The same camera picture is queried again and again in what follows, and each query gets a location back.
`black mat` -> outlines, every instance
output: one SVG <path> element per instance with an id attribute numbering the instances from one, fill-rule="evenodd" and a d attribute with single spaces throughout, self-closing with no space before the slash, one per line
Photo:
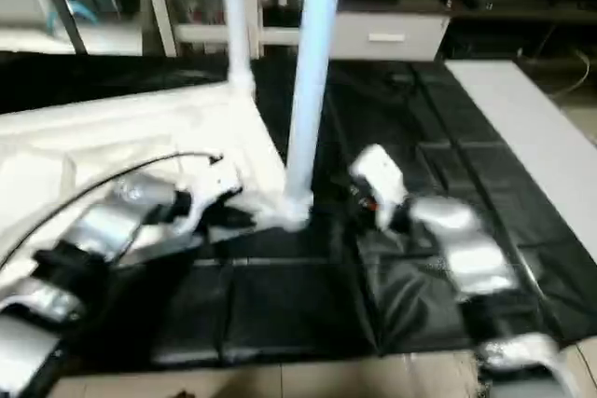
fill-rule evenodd
<path id="1" fill-rule="evenodd" d="M 3 111 L 221 79 L 221 60 L 6 57 Z M 285 157 L 295 62 L 255 63 L 257 107 Z M 15 74 L 39 74 L 21 88 Z M 384 145 L 413 192 L 474 204 L 562 345 L 597 334 L 597 267 L 524 168 L 440 64 L 330 68 L 312 224 L 200 248 L 122 274 L 85 347 L 91 371 L 345 359 L 468 347 L 437 254 L 368 233 L 346 240 L 330 183 L 368 144 Z"/>

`white robot part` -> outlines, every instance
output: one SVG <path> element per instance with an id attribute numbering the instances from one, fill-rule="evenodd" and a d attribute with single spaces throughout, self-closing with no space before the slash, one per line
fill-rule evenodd
<path id="1" fill-rule="evenodd" d="M 353 178 L 367 180 L 373 198 L 378 204 L 375 223 L 381 230 L 390 226 L 396 206 L 404 202 L 407 189 L 402 171 L 388 156 L 383 147 L 373 144 L 367 147 L 350 167 Z"/>

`drawer handle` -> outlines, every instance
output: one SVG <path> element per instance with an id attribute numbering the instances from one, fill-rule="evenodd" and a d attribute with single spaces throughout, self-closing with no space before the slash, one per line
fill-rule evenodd
<path id="1" fill-rule="evenodd" d="M 369 33 L 369 42 L 404 42 L 405 34 L 398 33 Z"/>

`white pole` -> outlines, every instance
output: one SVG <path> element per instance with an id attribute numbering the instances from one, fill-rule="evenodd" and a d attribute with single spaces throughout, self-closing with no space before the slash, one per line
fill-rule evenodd
<path id="1" fill-rule="evenodd" d="M 312 201 L 311 181 L 338 0 L 305 0 L 288 144 L 286 190 L 297 206 Z"/>
<path id="2" fill-rule="evenodd" d="M 229 83 L 253 93 L 255 83 L 249 63 L 249 44 L 243 0 L 224 0 L 229 42 Z"/>

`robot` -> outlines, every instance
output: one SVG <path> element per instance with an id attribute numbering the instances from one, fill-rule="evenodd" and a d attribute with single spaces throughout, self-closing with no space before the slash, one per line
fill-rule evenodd
<path id="1" fill-rule="evenodd" d="M 207 175 L 188 190 L 136 170 L 153 161 L 107 179 L 106 184 L 114 184 L 105 197 L 92 203 L 52 248 L 35 253 L 37 267 L 29 276 L 0 291 L 0 395 L 49 392 L 68 359 L 69 345 L 84 336 L 84 322 L 101 312 L 110 272 L 143 226 L 162 226 L 163 238 L 136 250 L 160 257 L 186 250 L 202 229 L 221 223 L 227 214 L 240 226 L 252 225 L 250 215 L 226 204 L 243 189 L 227 160 L 210 157 Z M 423 232 L 440 250 L 487 396 L 578 396 L 554 340 L 538 321 L 533 325 L 532 318 L 526 323 L 517 318 L 521 312 L 533 315 L 533 304 L 473 208 L 454 198 L 410 195 L 400 169 L 379 145 L 366 148 L 349 174 L 346 208 L 356 226 Z M 244 220 L 238 220 L 239 213 Z M 34 231 L 21 238 L 0 266 Z M 516 313 L 508 305 L 513 301 Z"/>

